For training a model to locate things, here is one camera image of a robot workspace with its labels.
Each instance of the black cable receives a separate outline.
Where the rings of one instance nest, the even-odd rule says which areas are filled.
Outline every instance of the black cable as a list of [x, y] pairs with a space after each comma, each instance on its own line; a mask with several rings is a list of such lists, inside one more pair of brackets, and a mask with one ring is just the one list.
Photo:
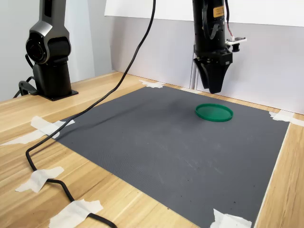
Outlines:
[[226, 17], [227, 28], [228, 28], [228, 31], [229, 31], [230, 35], [233, 36], [233, 34], [232, 34], [231, 30], [230, 30], [230, 26], [229, 26], [230, 12], [229, 12], [228, 0], [225, 0], [225, 5], [226, 5], [226, 11], [227, 11], [227, 17]]
[[29, 66], [33, 69], [34, 66], [33, 66], [32, 62], [30, 61], [28, 54], [25, 54], [25, 59], [27, 60]]
[[208, 28], [208, 22], [207, 22], [207, 10], [208, 10], [208, 2], [205, 0], [203, 3], [203, 10], [202, 10], [204, 35], [205, 35], [205, 38], [214, 39], [220, 26], [219, 26], [219, 24], [214, 24], [212, 33], [211, 33], [211, 35], [209, 35], [209, 28]]
[[[125, 76], [127, 75], [128, 71], [130, 70], [136, 56], [137, 56], [137, 53], [139, 51], [139, 49], [141, 48], [141, 46], [143, 45], [144, 41], [146, 40], [149, 32], [150, 32], [150, 29], [151, 29], [151, 26], [152, 26], [152, 23], [153, 23], [153, 19], [154, 19], [154, 14], [155, 14], [155, 8], [156, 8], [156, 0], [153, 0], [153, 9], [152, 9], [152, 15], [151, 15], [151, 20], [150, 20], [150, 23], [149, 23], [149, 26], [147, 28], [147, 31], [146, 33], [144, 34], [141, 42], [139, 43], [135, 53], [134, 53], [134, 56], [129, 64], [129, 66], [127, 67], [125, 73], [123, 74], [122, 78], [120, 79], [119, 83], [117, 84], [117, 86], [115, 86], [115, 88], [113, 88], [109, 93], [107, 93], [105, 96], [103, 96], [101, 99], [99, 99], [98, 101], [96, 101], [94, 104], [92, 104], [90, 107], [88, 107], [87, 109], [83, 110], [82, 112], [78, 113], [78, 114], [75, 114], [73, 116], [71, 116], [61, 127], [59, 127], [56, 131], [54, 131], [52, 134], [50, 134], [48, 137], [46, 137], [45, 139], [43, 139], [42, 141], [38, 142], [36, 145], [30, 147], [29, 149], [27, 149], [25, 155], [27, 157], [27, 160], [32, 168], [33, 171], [36, 171], [37, 168], [36, 166], [34, 165], [30, 155], [29, 155], [29, 152], [31, 152], [33, 149], [39, 147], [40, 145], [42, 145], [43, 143], [45, 143], [47, 140], [49, 140], [50, 138], [52, 138], [55, 134], [57, 134], [59, 131], [61, 131], [71, 120], [74, 120], [76, 119], [77, 117], [81, 116], [82, 114], [86, 113], [87, 111], [89, 111], [90, 109], [92, 109], [94, 106], [96, 106], [98, 103], [102, 102], [103, 100], [105, 100], [111, 93], [113, 93], [114, 91], [116, 91], [118, 89], [118, 87], [121, 85], [121, 83], [123, 82]], [[71, 193], [69, 192], [69, 190], [67, 189], [67, 186], [65, 185], [64, 182], [60, 181], [60, 180], [55, 180], [55, 179], [48, 179], [47, 182], [49, 183], [57, 183], [57, 184], [60, 184], [63, 188], [63, 190], [65, 191], [67, 197], [69, 198], [69, 200], [71, 202], [74, 201], [74, 198], [72, 197]], [[108, 226], [112, 227], [112, 228], [117, 228], [117, 226], [112, 223], [111, 221], [99, 216], [99, 215], [95, 215], [95, 214], [89, 214], [88, 215], [89, 217], [93, 218], [93, 219], [96, 219], [98, 221], [101, 221], [105, 224], [107, 224]]]
[[[29, 78], [27, 79], [27, 82], [30, 82], [31, 79], [34, 80], [34, 77], [33, 77], [33, 76], [29, 77]], [[20, 92], [20, 90], [19, 90], [19, 91], [14, 95], [13, 99], [16, 98], [17, 96], [19, 96], [20, 93], [21, 93], [21, 92]]]
[[[25, 59], [27, 60], [29, 66], [33, 69], [34, 66], [33, 66], [32, 62], [30, 61], [29, 55], [28, 55], [28, 54], [25, 54]], [[33, 76], [29, 77], [29, 78], [27, 79], [27, 82], [30, 82], [31, 79], [34, 79], [34, 77], [33, 77]], [[20, 93], [21, 93], [21, 92], [20, 92], [20, 90], [19, 90], [19, 91], [14, 95], [13, 99], [16, 98], [17, 96], [19, 96]]]

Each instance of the green lid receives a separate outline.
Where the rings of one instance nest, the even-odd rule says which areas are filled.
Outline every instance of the green lid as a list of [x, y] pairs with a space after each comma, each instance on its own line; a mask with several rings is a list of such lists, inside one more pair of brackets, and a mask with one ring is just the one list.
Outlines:
[[225, 122], [233, 117], [231, 109], [219, 104], [201, 104], [195, 111], [200, 118], [213, 122]]

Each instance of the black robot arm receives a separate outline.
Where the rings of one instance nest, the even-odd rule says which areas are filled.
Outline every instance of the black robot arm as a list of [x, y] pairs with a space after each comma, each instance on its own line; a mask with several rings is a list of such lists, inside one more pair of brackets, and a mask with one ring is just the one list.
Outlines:
[[28, 56], [35, 62], [37, 94], [52, 101], [78, 93], [71, 89], [67, 66], [71, 44], [65, 12], [66, 0], [40, 0], [39, 21], [26, 42]]
[[[225, 73], [233, 62], [232, 53], [239, 51], [244, 38], [225, 41], [224, 0], [192, 0], [195, 29], [194, 62], [203, 86], [210, 92], [222, 89]], [[228, 0], [227, 25], [229, 21]], [[68, 56], [71, 52], [69, 32], [64, 26], [66, 0], [40, 0], [39, 21], [30, 29], [26, 50], [33, 66], [37, 93], [50, 100], [77, 94], [71, 89]]]
[[[228, 0], [225, 2], [229, 16]], [[212, 94], [219, 93], [226, 71], [233, 62], [232, 53], [228, 50], [229, 44], [233, 46], [233, 52], [239, 51], [239, 43], [246, 39], [238, 38], [239, 41], [230, 43], [225, 41], [224, 0], [193, 0], [193, 16], [194, 51], [197, 56], [194, 62], [204, 88]]]

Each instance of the wooden tabletop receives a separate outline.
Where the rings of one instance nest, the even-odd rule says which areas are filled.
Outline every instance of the wooden tabletop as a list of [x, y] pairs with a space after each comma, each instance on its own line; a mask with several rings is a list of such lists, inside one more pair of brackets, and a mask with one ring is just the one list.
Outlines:
[[[73, 83], [72, 88], [79, 94], [56, 102], [31, 95], [1, 102], [0, 144], [34, 131], [30, 122], [36, 115], [53, 123], [83, 111], [109, 92], [121, 76], [122, 73], [115, 72]], [[119, 89], [104, 102], [144, 87], [139, 79], [142, 78], [128, 75]], [[181, 89], [178, 86], [166, 86]], [[279, 111], [219, 95], [204, 92], [200, 94], [271, 112]], [[304, 116], [299, 114], [295, 118], [304, 120]], [[288, 127], [258, 216], [257, 228], [304, 227], [303, 129], [294, 124]], [[39, 193], [31, 190], [15, 192], [32, 173], [25, 151], [40, 140], [28, 144], [0, 146], [1, 228], [48, 227], [50, 218], [69, 204], [61, 186], [56, 184], [45, 184]], [[104, 209], [98, 215], [114, 222], [118, 227], [196, 227], [166, 206], [53, 139], [34, 150], [31, 157], [38, 169], [63, 167], [65, 171], [57, 179], [68, 186], [73, 197], [76, 200], [99, 200]], [[78, 227], [106, 226], [87, 218]]]

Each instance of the masking tape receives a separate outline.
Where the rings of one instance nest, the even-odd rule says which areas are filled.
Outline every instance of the masking tape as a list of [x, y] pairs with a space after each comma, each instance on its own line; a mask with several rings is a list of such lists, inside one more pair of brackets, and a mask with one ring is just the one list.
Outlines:
[[[32, 121], [31, 121], [31, 126], [35, 127], [37, 130], [28, 133], [26, 135], [23, 135], [17, 139], [13, 139], [9, 142], [6, 142], [4, 144], [2, 144], [1, 146], [4, 145], [12, 145], [12, 144], [17, 144], [17, 143], [21, 143], [21, 144], [27, 144], [29, 142], [35, 141], [39, 138], [41, 138], [43, 135], [47, 134], [50, 135], [52, 134], [54, 131], [56, 131], [59, 127], [61, 127], [65, 122], [63, 121], [57, 121], [55, 123], [49, 123], [48, 121], [42, 119], [39, 116], [34, 116]], [[70, 121], [67, 126], [71, 125], [75, 123], [74, 120]], [[57, 134], [55, 134], [53, 136], [53, 139], [57, 138], [59, 136], [59, 132]]]
[[215, 221], [210, 228], [251, 228], [251, 222], [241, 217], [222, 214], [213, 209]]
[[193, 93], [193, 94], [200, 94], [201, 93], [201, 91], [199, 91], [199, 90], [188, 89], [188, 88], [182, 88], [180, 90], [190, 92], [190, 93]]
[[26, 183], [21, 184], [15, 191], [23, 192], [32, 189], [33, 192], [38, 193], [47, 182], [47, 179], [55, 178], [63, 171], [64, 169], [60, 166], [51, 170], [36, 170], [32, 173], [30, 179]]
[[146, 81], [142, 81], [143, 85], [147, 85], [146, 87], [151, 87], [151, 88], [163, 88], [163, 85], [165, 84], [164, 82], [146, 82]]
[[101, 211], [99, 200], [86, 202], [84, 199], [76, 200], [67, 205], [59, 214], [51, 218], [49, 228], [73, 228], [83, 222], [90, 214]]
[[273, 118], [273, 120], [291, 122], [292, 124], [304, 127], [304, 121], [295, 119], [294, 113], [281, 110], [278, 113], [269, 112], [269, 114]]

